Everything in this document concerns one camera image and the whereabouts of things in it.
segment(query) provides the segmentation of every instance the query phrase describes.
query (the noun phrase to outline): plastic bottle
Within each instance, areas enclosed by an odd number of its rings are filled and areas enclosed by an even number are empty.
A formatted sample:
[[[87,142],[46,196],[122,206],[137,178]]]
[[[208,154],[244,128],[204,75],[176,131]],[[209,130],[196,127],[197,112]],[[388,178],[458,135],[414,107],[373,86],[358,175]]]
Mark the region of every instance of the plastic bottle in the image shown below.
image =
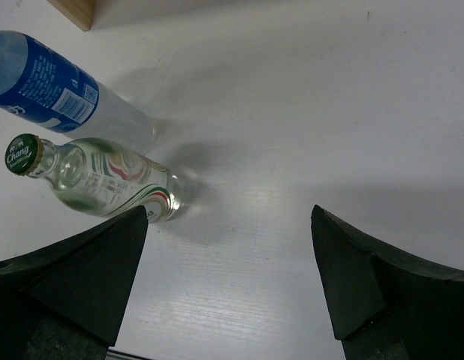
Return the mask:
[[[71,139],[98,137],[141,154],[152,119],[28,35],[0,31],[0,107]]]
[[[16,175],[47,180],[62,203],[89,215],[111,218],[144,205],[155,223],[182,204],[179,180],[169,169],[103,139],[57,146],[25,133],[7,147],[5,164]]]

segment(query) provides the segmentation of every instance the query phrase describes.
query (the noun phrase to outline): green bottle cap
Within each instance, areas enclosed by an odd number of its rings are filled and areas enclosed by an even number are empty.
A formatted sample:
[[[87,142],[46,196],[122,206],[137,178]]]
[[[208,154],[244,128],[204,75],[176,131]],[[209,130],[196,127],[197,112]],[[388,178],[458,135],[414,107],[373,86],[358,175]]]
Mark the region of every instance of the green bottle cap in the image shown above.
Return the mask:
[[[17,175],[27,175],[37,168],[44,153],[42,142],[30,133],[12,140],[5,152],[7,169]]]

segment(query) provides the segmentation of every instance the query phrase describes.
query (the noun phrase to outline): barcode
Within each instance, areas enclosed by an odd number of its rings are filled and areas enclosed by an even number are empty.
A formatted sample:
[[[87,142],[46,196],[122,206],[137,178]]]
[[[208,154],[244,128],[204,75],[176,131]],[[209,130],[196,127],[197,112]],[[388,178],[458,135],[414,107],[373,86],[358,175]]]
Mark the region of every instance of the barcode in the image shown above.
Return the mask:
[[[92,104],[97,102],[98,91],[91,87],[89,84],[85,85],[85,94],[83,96],[85,99],[90,101]]]
[[[55,105],[52,106],[52,110],[67,116],[79,124],[87,120],[93,109],[93,103],[74,94],[67,88],[64,88],[62,95],[60,95]]]

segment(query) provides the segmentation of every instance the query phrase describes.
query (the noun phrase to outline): blue label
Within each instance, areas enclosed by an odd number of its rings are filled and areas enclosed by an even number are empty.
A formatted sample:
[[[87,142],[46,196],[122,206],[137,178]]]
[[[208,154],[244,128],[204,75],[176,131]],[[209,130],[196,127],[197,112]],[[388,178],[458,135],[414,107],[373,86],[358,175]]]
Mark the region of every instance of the blue label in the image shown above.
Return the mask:
[[[85,71],[27,36],[29,55],[17,84],[0,95],[0,107],[57,133],[75,130],[98,104],[98,85]]]

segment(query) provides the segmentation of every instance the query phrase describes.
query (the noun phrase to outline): tabletop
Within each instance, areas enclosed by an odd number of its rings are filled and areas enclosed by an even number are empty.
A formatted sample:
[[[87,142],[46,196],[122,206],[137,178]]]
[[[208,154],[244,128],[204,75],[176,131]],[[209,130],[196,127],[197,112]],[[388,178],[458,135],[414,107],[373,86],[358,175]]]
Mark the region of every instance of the tabletop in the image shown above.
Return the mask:
[[[189,211],[149,227],[116,350],[343,359],[314,204],[464,269],[464,0],[103,0],[86,33],[46,1],[7,0],[0,29],[153,116],[148,156],[188,179]],[[0,110],[0,260],[101,222],[7,172],[27,131],[66,141]]]

